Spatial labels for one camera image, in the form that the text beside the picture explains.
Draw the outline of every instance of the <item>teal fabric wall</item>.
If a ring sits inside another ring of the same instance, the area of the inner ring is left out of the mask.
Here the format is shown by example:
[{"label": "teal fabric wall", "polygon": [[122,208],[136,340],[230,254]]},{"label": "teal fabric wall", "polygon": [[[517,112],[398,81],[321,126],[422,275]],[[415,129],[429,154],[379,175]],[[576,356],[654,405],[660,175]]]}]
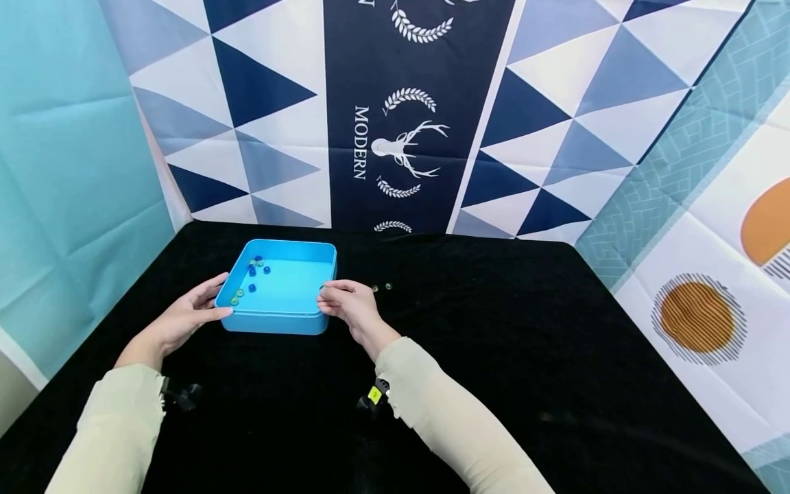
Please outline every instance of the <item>teal fabric wall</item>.
[{"label": "teal fabric wall", "polygon": [[6,0],[0,60],[0,326],[49,378],[174,232],[96,0]]},{"label": "teal fabric wall", "polygon": [[697,88],[576,248],[616,291],[787,93],[790,3],[755,0]]}]

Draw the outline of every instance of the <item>beige sleeve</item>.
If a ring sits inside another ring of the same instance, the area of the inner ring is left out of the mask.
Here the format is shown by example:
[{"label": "beige sleeve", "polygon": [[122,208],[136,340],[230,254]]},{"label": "beige sleeve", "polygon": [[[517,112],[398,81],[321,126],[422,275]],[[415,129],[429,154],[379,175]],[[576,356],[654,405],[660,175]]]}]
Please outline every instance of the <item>beige sleeve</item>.
[{"label": "beige sleeve", "polygon": [[47,494],[140,492],[164,412],[163,377],[141,364],[96,383]]},{"label": "beige sleeve", "polygon": [[408,338],[388,345],[376,375],[389,383],[389,404],[472,492],[552,493],[529,456],[499,420]]}]

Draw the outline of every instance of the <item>triangle pattern backdrop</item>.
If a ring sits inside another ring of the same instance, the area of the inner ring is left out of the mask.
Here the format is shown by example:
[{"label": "triangle pattern backdrop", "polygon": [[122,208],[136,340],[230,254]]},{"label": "triangle pattern backdrop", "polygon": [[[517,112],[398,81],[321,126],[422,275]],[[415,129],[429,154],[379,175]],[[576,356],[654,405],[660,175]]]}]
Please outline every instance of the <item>triangle pattern backdrop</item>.
[{"label": "triangle pattern backdrop", "polygon": [[[331,225],[315,2],[102,0],[102,8],[193,217]],[[268,43],[260,32],[290,40]]]},{"label": "triangle pattern backdrop", "polygon": [[[528,0],[451,231],[575,243],[747,4]],[[528,201],[523,180],[540,188]]]},{"label": "triangle pattern backdrop", "polygon": [[[472,147],[450,231],[574,243],[746,8],[718,2],[517,3],[520,18],[502,47],[504,67],[495,71],[502,76],[491,81],[493,106],[478,127],[481,144]],[[332,225],[325,67],[332,40],[318,3],[100,0],[195,218]],[[444,8],[461,19],[462,6]],[[436,43],[452,42],[448,35]]]}]

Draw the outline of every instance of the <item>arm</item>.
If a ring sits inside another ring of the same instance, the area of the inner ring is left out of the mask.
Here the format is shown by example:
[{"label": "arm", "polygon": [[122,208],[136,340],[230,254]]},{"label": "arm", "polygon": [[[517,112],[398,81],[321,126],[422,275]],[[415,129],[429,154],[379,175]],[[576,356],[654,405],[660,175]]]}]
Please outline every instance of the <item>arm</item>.
[{"label": "arm", "polygon": [[384,348],[376,374],[389,383],[395,417],[414,429],[472,492],[553,494],[494,414],[414,341],[400,338]]},{"label": "arm", "polygon": [[163,379],[136,364],[96,383],[47,494],[140,492],[164,417]]},{"label": "arm", "polygon": [[96,383],[47,494],[140,492],[164,412],[162,360],[206,322],[232,313],[215,308],[223,273],[176,300],[124,348]]},{"label": "arm", "polygon": [[553,490],[485,405],[456,383],[422,347],[381,320],[370,288],[330,281],[318,296],[325,314],[340,317],[389,382],[395,417],[466,482],[472,492]]}]

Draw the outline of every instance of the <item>navy banner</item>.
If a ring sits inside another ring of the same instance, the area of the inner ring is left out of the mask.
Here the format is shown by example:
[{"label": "navy banner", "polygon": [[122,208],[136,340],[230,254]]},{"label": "navy banner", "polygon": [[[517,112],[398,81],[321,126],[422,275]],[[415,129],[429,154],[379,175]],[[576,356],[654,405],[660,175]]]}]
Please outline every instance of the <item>navy banner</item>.
[{"label": "navy banner", "polygon": [[324,1],[333,228],[445,230],[513,4]]}]

